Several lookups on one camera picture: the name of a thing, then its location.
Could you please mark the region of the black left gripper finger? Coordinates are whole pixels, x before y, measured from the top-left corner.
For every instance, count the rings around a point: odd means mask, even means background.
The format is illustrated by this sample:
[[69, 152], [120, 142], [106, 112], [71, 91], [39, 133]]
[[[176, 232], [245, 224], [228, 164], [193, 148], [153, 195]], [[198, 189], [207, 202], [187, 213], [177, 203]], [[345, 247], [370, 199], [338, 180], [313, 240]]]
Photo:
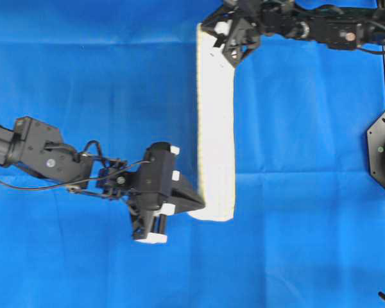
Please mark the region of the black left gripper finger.
[[205, 208], [203, 198], [192, 190], [173, 189], [169, 197], [170, 204], [175, 206], [175, 214], [191, 212]]
[[192, 198], [196, 194], [193, 185], [184, 175], [180, 175], [178, 180], [172, 180], [172, 188], [184, 198]]

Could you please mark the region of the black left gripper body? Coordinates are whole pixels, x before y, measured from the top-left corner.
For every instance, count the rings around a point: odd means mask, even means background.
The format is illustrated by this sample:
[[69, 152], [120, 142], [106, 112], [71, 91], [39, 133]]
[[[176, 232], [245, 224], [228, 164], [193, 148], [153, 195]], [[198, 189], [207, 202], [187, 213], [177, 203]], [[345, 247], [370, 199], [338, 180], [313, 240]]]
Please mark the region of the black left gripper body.
[[179, 147], [167, 142], [154, 143], [146, 150], [146, 162], [135, 172], [128, 197], [134, 241], [167, 242], [167, 217], [176, 212], [176, 205], [169, 198], [174, 182], [180, 178], [180, 172], [175, 170], [179, 152]]

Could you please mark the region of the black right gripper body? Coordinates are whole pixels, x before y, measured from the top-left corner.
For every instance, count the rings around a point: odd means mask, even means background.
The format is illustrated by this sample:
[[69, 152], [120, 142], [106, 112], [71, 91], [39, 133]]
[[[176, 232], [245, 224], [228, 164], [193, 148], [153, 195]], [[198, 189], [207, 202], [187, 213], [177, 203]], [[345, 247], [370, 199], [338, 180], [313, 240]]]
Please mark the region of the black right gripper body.
[[260, 1], [223, 1], [222, 5], [201, 22], [201, 30], [216, 39], [222, 55], [237, 67], [261, 44], [258, 18]]

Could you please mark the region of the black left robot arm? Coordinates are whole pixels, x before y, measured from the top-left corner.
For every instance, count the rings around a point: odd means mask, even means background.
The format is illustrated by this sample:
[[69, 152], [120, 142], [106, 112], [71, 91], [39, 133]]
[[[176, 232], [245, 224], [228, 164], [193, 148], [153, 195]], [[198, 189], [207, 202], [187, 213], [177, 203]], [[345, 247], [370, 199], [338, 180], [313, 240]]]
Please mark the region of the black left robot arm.
[[32, 177], [53, 182], [52, 189], [126, 203], [134, 241], [167, 242], [169, 216], [205, 208], [203, 198], [175, 169], [180, 150], [167, 142], [150, 145], [133, 164], [103, 155], [98, 141], [83, 150], [64, 142], [60, 130], [21, 117], [9, 130], [0, 126], [0, 167], [15, 166]]

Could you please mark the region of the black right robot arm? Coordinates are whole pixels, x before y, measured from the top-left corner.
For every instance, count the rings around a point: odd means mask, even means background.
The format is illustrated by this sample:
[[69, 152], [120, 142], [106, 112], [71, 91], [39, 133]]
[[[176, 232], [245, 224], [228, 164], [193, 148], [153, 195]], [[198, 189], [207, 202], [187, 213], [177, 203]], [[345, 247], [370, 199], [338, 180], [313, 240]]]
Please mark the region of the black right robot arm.
[[367, 52], [366, 44], [385, 47], [385, 8], [325, 4], [309, 10], [295, 1], [223, 1], [200, 29], [216, 39], [214, 47], [237, 67], [260, 46], [263, 35], [315, 41], [345, 51]]

